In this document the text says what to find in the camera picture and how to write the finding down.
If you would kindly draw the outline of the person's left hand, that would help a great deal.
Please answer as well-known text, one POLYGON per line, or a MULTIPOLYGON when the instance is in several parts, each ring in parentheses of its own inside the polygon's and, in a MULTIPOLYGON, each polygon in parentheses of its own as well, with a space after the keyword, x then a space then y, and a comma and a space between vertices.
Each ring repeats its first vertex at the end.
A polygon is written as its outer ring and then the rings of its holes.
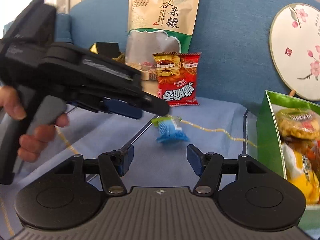
MULTIPOLYGON (((18 93, 13 87, 1 87, 1 107, 15 120, 22 120, 27 116, 21 105, 18 93)), ((48 143, 54 140, 56 135, 55 127, 66 127, 68 125, 69 118, 63 113, 57 118, 54 125, 40 125, 34 129, 33 134, 22 135, 19 140, 18 156, 23 161, 34 163, 41 152, 46 149, 48 143)))

